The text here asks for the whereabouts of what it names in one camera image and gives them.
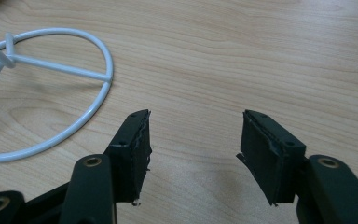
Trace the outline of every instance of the wooden surface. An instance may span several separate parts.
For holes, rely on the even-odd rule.
[[[242,111],[272,116],[307,156],[345,161],[358,176],[358,1],[0,0],[0,40],[43,27],[97,35],[115,61],[98,113],[60,145],[0,163],[0,191],[30,200],[67,182],[75,162],[102,153],[131,112],[150,109],[154,150],[140,207],[119,223],[297,223],[270,207],[235,158]],[[40,37],[18,52],[103,72],[75,37]],[[19,64],[0,75],[0,152],[54,136],[90,105],[98,81]]]

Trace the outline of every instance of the wooden table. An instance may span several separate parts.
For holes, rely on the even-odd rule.
[[[0,191],[30,200],[102,153],[131,112],[152,111],[154,150],[142,205],[119,223],[297,223],[294,204],[270,207],[240,151],[242,111],[266,113],[358,176],[358,1],[0,0],[0,40],[73,27],[110,48],[115,79],[98,113],[58,146],[0,163]],[[89,42],[47,36],[18,52],[103,72]],[[101,83],[19,64],[0,75],[0,152],[70,125]]]

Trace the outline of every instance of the white plastic ring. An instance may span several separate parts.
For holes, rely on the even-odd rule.
[[[85,111],[85,113],[83,115],[81,115],[80,118],[77,119],[72,125],[67,127],[65,130],[63,130],[61,133],[57,134],[56,136],[54,136],[42,143],[34,145],[33,147],[28,147],[28,148],[24,148],[24,149],[12,151],[12,152],[0,153],[0,162],[14,161],[14,160],[30,157],[36,153],[42,152],[46,149],[49,149],[51,147],[58,145],[60,142],[62,142],[63,140],[65,140],[66,138],[71,136],[73,133],[75,133],[77,130],[79,130],[95,114],[95,112],[98,110],[98,108],[103,103],[103,100],[105,99],[107,93],[109,92],[110,86],[111,86],[111,82],[113,79],[113,72],[114,72],[113,59],[112,59],[112,56],[110,55],[109,49],[100,39],[98,39],[94,35],[91,35],[87,32],[77,30],[77,29],[46,28],[46,29],[34,30],[34,31],[19,34],[19,35],[15,35],[15,36],[13,36],[13,43],[16,44],[17,42],[20,42],[22,40],[26,40],[26,39],[41,36],[41,35],[75,35],[75,36],[82,37],[82,38],[87,39],[88,41],[92,42],[103,53],[103,56],[106,60],[106,73],[105,74],[108,78],[103,83],[101,91],[99,92],[95,101]],[[4,49],[5,47],[6,47],[6,41],[1,41],[0,49]],[[13,56],[14,57],[11,59],[13,59],[16,62],[17,61],[16,55],[13,55]]]

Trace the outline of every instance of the wood grain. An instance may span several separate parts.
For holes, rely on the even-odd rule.
[[[101,153],[131,112],[150,109],[151,172],[142,205],[119,223],[297,223],[294,204],[270,207],[235,158],[244,109],[269,114],[307,155],[345,161],[358,176],[358,1],[0,0],[0,40],[42,27],[97,35],[115,80],[79,132],[32,158],[0,163],[0,191],[30,200],[67,182],[75,162]],[[24,41],[23,54],[103,71],[75,37]],[[0,152],[70,125],[98,81],[19,64],[0,75]]]

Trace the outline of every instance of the black plastic part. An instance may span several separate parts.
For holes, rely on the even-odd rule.
[[[301,224],[324,223],[322,215],[319,212],[319,208],[313,199],[311,201],[304,202],[302,198],[299,198],[296,207],[296,212],[297,212],[298,222]]]
[[[111,160],[117,203],[139,199],[152,153],[149,116],[148,110],[129,115],[104,152]]]
[[[84,157],[75,164],[59,223],[112,223],[110,167],[109,158],[102,154]]]
[[[344,162],[310,156],[306,177],[304,188],[310,188],[324,223],[358,223],[358,178]]]
[[[23,223],[24,220],[20,214],[24,206],[24,197],[20,192],[0,192],[0,224]]]
[[[292,203],[295,169],[305,160],[306,146],[269,116],[243,113],[241,153],[270,204]]]
[[[29,201],[26,204],[25,214],[27,223],[58,223],[68,185],[69,183],[63,184]]]

